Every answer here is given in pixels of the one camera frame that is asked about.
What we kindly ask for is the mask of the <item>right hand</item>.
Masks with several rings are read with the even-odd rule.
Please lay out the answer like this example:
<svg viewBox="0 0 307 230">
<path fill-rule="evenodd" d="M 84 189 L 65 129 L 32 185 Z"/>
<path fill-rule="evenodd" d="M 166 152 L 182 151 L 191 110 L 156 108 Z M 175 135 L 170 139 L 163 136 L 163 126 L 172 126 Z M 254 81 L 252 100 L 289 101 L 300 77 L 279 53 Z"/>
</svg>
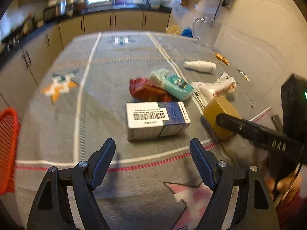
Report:
<svg viewBox="0 0 307 230">
<path fill-rule="evenodd" d="M 280 180 L 279 183 L 275 185 L 275 179 L 273 179 L 269 173 L 267 173 L 264 177 L 264 181 L 273 199 L 275 197 L 273 194 L 274 188 L 276 188 L 276 190 L 279 193 L 285 193 L 287 192 L 292 180 L 293 180 L 293 175 L 289 175 L 288 177 L 285 177 L 282 180 Z M 299 174 L 297 178 L 294 180 L 288 194 L 283 199 L 283 202 L 290 202 L 294 198 L 295 194 L 300 190 L 301 184 L 302 184 L 302 176 Z"/>
</svg>

